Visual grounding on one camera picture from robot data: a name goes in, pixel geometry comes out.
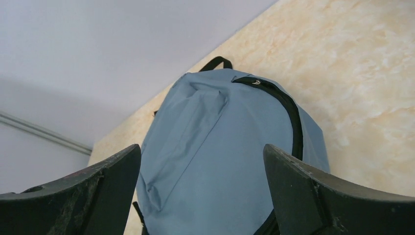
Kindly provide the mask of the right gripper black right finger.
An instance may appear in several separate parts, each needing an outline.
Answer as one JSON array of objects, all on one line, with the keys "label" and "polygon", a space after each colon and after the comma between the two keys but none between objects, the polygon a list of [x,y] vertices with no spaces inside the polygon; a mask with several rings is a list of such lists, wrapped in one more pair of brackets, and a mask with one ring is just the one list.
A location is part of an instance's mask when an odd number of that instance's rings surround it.
[{"label": "right gripper black right finger", "polygon": [[265,145],[263,159],[283,235],[412,235],[415,199],[364,187]]}]

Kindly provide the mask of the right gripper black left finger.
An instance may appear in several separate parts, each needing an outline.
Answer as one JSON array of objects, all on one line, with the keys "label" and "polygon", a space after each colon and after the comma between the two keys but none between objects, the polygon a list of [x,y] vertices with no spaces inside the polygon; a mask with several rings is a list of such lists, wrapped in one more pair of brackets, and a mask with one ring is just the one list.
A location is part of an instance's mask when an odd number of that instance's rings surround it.
[{"label": "right gripper black left finger", "polygon": [[0,196],[3,235],[121,235],[141,163],[133,144],[80,171]]}]

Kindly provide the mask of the blue grey student backpack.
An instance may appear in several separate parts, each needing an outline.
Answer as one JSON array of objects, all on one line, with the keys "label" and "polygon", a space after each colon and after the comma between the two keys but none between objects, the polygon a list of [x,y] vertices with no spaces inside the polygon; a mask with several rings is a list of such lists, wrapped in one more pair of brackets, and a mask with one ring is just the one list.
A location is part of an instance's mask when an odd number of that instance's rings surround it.
[{"label": "blue grey student backpack", "polygon": [[329,171],[323,133],[276,82],[217,56],[169,90],[141,147],[145,235],[277,235],[263,148]]}]

